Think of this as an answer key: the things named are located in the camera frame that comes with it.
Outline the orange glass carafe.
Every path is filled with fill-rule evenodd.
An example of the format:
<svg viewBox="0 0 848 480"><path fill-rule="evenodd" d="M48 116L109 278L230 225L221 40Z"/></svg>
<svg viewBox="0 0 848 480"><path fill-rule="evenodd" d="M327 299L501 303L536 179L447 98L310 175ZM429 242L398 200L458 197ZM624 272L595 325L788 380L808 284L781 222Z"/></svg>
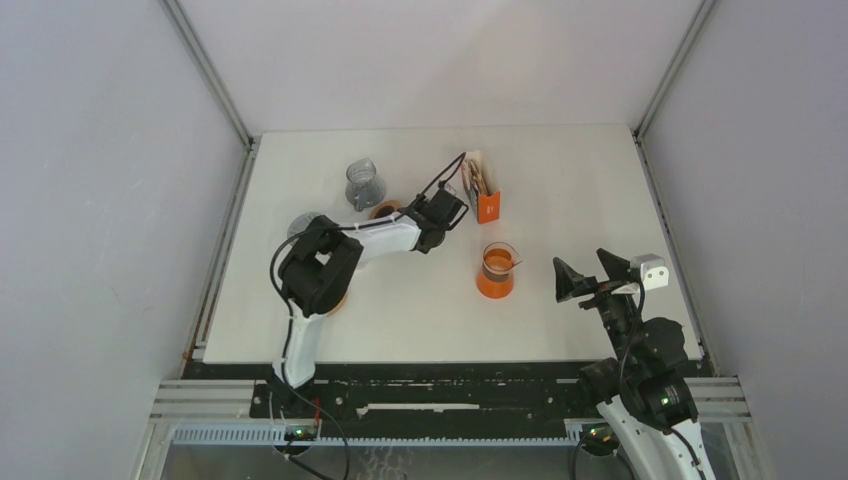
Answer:
<svg viewBox="0 0 848 480"><path fill-rule="evenodd" d="M515 248L505 242L487 245L476 275L478 291L490 299L507 297L514 288L515 268L523 262Z"/></svg>

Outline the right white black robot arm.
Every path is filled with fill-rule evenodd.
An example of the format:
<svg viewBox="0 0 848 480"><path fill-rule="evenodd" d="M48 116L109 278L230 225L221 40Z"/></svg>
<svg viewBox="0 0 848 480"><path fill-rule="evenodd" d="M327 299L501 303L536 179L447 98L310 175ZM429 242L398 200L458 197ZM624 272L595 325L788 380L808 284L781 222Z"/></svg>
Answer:
<svg viewBox="0 0 848 480"><path fill-rule="evenodd" d="M699 411L682 368L688 360L682 325L644 319L649 291L666 287L663 257L625 259L603 248L596 255L607 277L586 276L553 259L555 298L598 312L614 354L580 370L578 402L602 416L634 474L643 479L712 479L715 476Z"/></svg>

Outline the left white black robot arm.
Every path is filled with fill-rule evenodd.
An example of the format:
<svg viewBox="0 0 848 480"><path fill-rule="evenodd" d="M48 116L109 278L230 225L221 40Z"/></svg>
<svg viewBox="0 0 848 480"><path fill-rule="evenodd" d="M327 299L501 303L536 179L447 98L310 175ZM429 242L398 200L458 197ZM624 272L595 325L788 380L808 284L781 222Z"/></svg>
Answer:
<svg viewBox="0 0 848 480"><path fill-rule="evenodd" d="M414 200L380 218L340 224L319 214L286 239L272 255L269 276L288 312L282 355L272 362L281 381L274 404L290 417L305 414L313 394L324 319L345 299L360 265L398 252L429 253L440 246L469 211L441 182L431 197Z"/></svg>

